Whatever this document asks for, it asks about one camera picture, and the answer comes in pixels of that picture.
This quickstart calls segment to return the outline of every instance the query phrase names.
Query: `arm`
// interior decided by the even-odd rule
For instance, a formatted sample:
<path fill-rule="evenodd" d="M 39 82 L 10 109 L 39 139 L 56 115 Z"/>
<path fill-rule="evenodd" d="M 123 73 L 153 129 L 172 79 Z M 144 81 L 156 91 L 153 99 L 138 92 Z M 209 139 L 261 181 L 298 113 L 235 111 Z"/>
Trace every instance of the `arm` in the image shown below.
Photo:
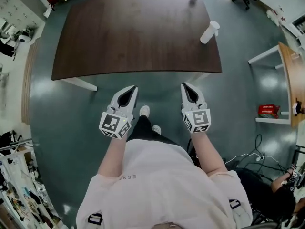
<path fill-rule="evenodd" d="M 282 186 L 282 182 L 287 180 L 291 176 L 292 172 L 293 169 L 289 169 L 288 172 L 286 172 L 281 177 L 277 178 L 275 181 L 271 183 L 271 189 L 273 193 L 275 193 Z"/>
<path fill-rule="evenodd" d="M 119 177 L 122 174 L 127 135 L 128 133 L 121 140 L 112 138 L 97 174 L 105 177 Z"/>
<path fill-rule="evenodd" d="M 205 132 L 192 133 L 191 138 L 201 168 L 209 177 L 216 172 L 228 171 Z"/>

